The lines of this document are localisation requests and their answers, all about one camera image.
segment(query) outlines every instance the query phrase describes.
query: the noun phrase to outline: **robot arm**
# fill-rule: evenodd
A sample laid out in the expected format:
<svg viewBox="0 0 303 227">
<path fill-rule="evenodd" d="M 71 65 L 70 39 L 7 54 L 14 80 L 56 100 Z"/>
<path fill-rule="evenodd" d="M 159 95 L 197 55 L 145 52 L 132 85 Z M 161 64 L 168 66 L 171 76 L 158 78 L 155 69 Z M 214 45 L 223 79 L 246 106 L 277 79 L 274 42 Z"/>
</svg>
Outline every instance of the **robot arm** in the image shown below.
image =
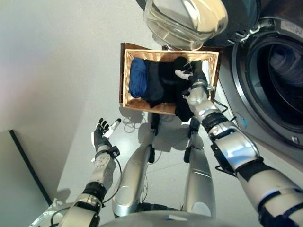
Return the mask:
<svg viewBox="0 0 303 227">
<path fill-rule="evenodd" d="M 117 119 L 110 127 L 101 118 L 96 130 L 92 133 L 92 144 L 96 155 L 92 162 L 95 169 L 83 193 L 64 215 L 59 227 L 97 227 L 100 222 L 99 212 L 103 207 L 103 199 L 113 183 L 113 172 L 116 164 L 114 158 L 120 153 L 116 146 L 112 147 L 109 136 L 121 122 Z"/>
<path fill-rule="evenodd" d="M 213 142 L 222 171 L 237 177 L 263 226 L 303 225 L 303 193 L 281 172 L 265 165 L 254 143 L 208 100 L 201 66 L 185 96 L 191 111 Z"/>
</svg>

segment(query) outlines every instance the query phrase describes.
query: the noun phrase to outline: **white sticker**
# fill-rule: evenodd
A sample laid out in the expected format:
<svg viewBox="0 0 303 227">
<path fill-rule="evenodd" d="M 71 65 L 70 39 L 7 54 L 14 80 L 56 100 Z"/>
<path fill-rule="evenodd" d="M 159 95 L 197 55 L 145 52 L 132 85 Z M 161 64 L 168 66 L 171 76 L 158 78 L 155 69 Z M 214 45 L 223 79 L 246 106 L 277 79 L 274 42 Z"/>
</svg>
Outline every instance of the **white sticker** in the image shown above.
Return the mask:
<svg viewBox="0 0 303 227">
<path fill-rule="evenodd" d="M 294 33 L 299 37 L 303 38 L 303 29 L 289 21 L 282 20 L 281 21 L 281 29 Z"/>
</svg>

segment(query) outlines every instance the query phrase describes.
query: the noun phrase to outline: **silver robot leg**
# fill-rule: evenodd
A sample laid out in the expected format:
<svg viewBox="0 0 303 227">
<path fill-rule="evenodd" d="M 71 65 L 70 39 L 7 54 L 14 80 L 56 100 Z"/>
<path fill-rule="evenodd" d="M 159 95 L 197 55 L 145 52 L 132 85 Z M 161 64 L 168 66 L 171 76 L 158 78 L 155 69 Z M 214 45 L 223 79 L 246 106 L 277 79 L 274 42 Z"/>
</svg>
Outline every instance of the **silver robot leg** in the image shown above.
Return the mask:
<svg viewBox="0 0 303 227">
<path fill-rule="evenodd" d="M 209 164 L 204 153 L 204 145 L 198 135 L 199 122 L 196 131 L 192 131 L 196 119 L 192 118 L 190 126 L 190 142 L 184 161 L 189 162 L 183 211 L 201 214 L 215 218 L 214 186 Z"/>
<path fill-rule="evenodd" d="M 151 129 L 144 137 L 141 146 L 130 157 L 122 172 L 120 189 L 113 197 L 113 213 L 116 216 L 126 216 L 134 213 L 137 209 L 143 190 L 147 164 L 152 152 L 154 155 L 152 142 L 158 133 L 158 125 L 159 114 L 153 114 Z"/>
</svg>

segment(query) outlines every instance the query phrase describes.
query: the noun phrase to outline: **laundry basket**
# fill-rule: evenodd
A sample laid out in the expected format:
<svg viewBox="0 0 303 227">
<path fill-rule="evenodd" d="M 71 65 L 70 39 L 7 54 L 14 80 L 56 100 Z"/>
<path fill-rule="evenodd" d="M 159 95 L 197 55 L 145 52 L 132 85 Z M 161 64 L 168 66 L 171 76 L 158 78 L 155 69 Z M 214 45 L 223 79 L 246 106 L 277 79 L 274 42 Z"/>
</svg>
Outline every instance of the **laundry basket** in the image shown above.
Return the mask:
<svg viewBox="0 0 303 227">
<path fill-rule="evenodd" d="M 185 57 L 188 61 L 196 60 L 207 60 L 210 66 L 210 85 L 216 86 L 219 73 L 219 52 L 215 51 L 156 51 L 138 49 L 139 46 L 130 44 L 132 49 L 127 49 L 127 45 L 124 44 L 125 48 L 122 48 L 121 52 L 121 78 L 120 78 L 120 102 L 123 107 L 148 111 L 160 114 L 175 114 L 176 105 L 175 103 L 161 103 L 153 108 L 150 108 L 149 104 L 141 98 L 134 98 L 128 92 L 128 86 L 130 81 L 130 68 L 134 57 L 141 58 L 150 61 L 161 61 L 161 62 L 173 62 L 177 57 Z M 210 100 L 214 98 L 214 92 L 210 94 Z"/>
</svg>

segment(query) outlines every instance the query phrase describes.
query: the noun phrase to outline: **dark garment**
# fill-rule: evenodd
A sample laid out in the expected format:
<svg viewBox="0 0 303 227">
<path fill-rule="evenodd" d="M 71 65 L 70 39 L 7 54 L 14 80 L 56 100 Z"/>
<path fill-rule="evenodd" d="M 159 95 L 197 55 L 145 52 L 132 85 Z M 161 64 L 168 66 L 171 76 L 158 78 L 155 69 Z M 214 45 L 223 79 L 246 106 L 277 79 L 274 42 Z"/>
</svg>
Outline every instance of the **dark garment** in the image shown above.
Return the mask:
<svg viewBox="0 0 303 227">
<path fill-rule="evenodd" d="M 183 57 L 178 57 L 174 61 L 174 72 L 175 70 L 187 70 L 189 71 L 189 64 L 187 64 L 187 59 Z M 193 113 L 190 111 L 187 100 L 182 97 L 182 92 L 189 89 L 191 86 L 190 81 L 181 79 L 175 75 L 176 80 L 176 111 L 175 115 L 180 118 L 181 121 L 187 122 L 193 117 Z"/>
<path fill-rule="evenodd" d="M 132 97 L 139 98 L 143 96 L 147 89 L 147 67 L 141 58 L 132 60 L 128 92 Z"/>
<path fill-rule="evenodd" d="M 178 57 L 174 62 L 154 62 L 134 58 L 131 65 L 129 92 L 133 97 L 141 97 L 151 108 L 160 103 L 176 103 L 176 116 L 183 122 L 188 121 L 193 113 L 182 97 L 182 92 L 190 88 L 191 84 L 175 74 L 175 70 L 188 70 L 190 65 L 185 66 L 186 63 L 187 60 L 183 57 Z"/>
<path fill-rule="evenodd" d="M 154 62 L 145 60 L 148 66 L 147 90 L 141 97 L 153 108 L 160 103 L 176 102 L 176 81 L 173 62 Z"/>
</svg>

